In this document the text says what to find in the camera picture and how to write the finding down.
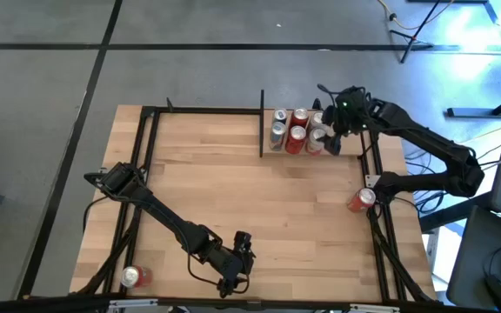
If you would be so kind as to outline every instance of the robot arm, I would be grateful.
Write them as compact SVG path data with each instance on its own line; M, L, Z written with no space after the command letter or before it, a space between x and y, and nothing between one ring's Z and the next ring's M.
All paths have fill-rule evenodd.
M350 87L337 93L335 104L323 115L323 122L336 133L325 142L330 153L338 153L340 136L358 134L366 128L373 131L376 138L379 133L402 137L446 164L447 171L437 174L399 176L384 172L380 176L370 176L368 187L373 188L377 195L391 199L400 191L445 190L453 196L474 196L477 192L484 172L471 148L456 144L414 122L394 103L371 99L364 88Z
M142 183L140 170L131 164L117 163L107 174L90 173L85 174L84 178L110 199L134 203L145 210L175 234L183 250L201 264L209 263L222 276L217 283L221 297L233 293L240 283L248 283L238 275L248 276L252 270L255 255L251 251L250 234L238 231L233 250L225 248L222 239L212 230L183 220L155 198L152 191Z

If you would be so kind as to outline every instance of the wooden table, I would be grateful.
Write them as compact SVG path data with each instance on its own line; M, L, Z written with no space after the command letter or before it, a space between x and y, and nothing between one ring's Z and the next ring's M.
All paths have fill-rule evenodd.
M140 110L117 108L104 167L129 161ZM161 114L149 188L185 220L218 233L228 247L237 230L252 234L257 258L251 287L229 298L380 302L369 222L365 214L345 208L363 187L357 158L267 153L260 158L258 123L259 116ZM378 144L384 169L406 174L400 139L381 136ZM399 196L412 200L410 194ZM108 256L118 208L105 200L91 209L70 290L82 288ZM399 201L391 212L404 266L434 297L417 212ZM215 287L190 277L186 259L174 236L144 212L134 263L151 268L154 281L130 295L218 298ZM118 264L113 290L123 260ZM209 265L191 266L199 276L219 278ZM387 261L386 269L395 297Z

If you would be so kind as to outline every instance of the concrete floor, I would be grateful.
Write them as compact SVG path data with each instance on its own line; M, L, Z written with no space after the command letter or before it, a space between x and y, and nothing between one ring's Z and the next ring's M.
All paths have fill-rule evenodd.
M429 3L386 1L403 23L419 23ZM492 0L501 20L501 0ZM113 0L0 0L0 42L100 43ZM388 36L376 0L130 0L113 43L374 43ZM109 51L64 190L34 294L69 290L82 239L82 213L94 193L82 174L98 169L117 105L310 106L316 89L365 86L418 122L462 142L501 127L450 120L445 108L501 103L501 29L482 4L454 4L421 37L467 53L393 51ZM0 300L12 297L23 260L60 164L96 51L0 50ZM406 151L415 148L405 145ZM483 153L489 147L474 147Z

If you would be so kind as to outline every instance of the tripod leg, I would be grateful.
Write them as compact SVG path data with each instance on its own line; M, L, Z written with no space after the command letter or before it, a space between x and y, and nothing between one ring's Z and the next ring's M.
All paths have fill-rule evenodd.
M413 39L413 37L407 35L407 34L404 34L402 32L399 32L397 30L390 30L390 33L394 33L396 35L400 35L401 37L405 37L405 38L409 38L409 39Z
M399 61L401 64L405 63L405 60L407 59L407 55L409 54L409 51L411 51L411 48L413 47L414 43L415 43L415 39L411 39L409 41L409 44L407 44L407 49L405 49L405 53L401 57L401 60Z
M426 22L428 21L429 18L431 18L431 15L432 13L434 13L434 10L436 9L436 7L440 4L440 1L441 0L437 0L436 3L434 3L434 6L432 6L432 9L430 12L428 12L428 15L424 18L424 21L420 24L420 26L418 26L417 28L417 31L415 31L415 35L413 35L411 37L411 41L409 42L409 45L407 45L407 50L405 51L404 53L404 56L401 58L401 61L399 61L400 63L405 63L405 59L407 59L407 55L409 54L409 52L411 51L411 47L412 45L415 43L415 41L417 40L417 35L418 33L421 32L421 29L426 25Z

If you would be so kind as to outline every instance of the soda can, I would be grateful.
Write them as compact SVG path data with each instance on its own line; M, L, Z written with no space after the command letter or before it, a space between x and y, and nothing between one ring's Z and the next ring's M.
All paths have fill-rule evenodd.
M271 125L270 148L274 151L280 151L284 145L285 124L274 122Z
M306 139L306 130L303 127L291 127L287 143L285 143L285 150L291 154L298 154L304 146L304 139Z
M293 126L306 127L306 123L309 122L309 112L305 108L294 109L291 115L290 129Z
M322 124L322 115L324 113L322 111L314 112L314 114L311 117L311 121L309 122L309 125L307 126L306 133L310 134L311 130L314 130L315 128L323 129L325 130L324 124Z
M145 287L151 282L152 271L138 265L127 266L121 275L121 284L126 288Z
M376 201L376 194L368 188L359 190L347 203L347 209L351 212L361 212L370 208Z
M272 123L280 122L285 125L287 122L287 110L286 109L276 109L272 115Z
M321 140L324 136L326 136L326 132L323 129L313 129L309 134L309 139L306 141L306 151L313 156L319 155L324 148L324 142Z

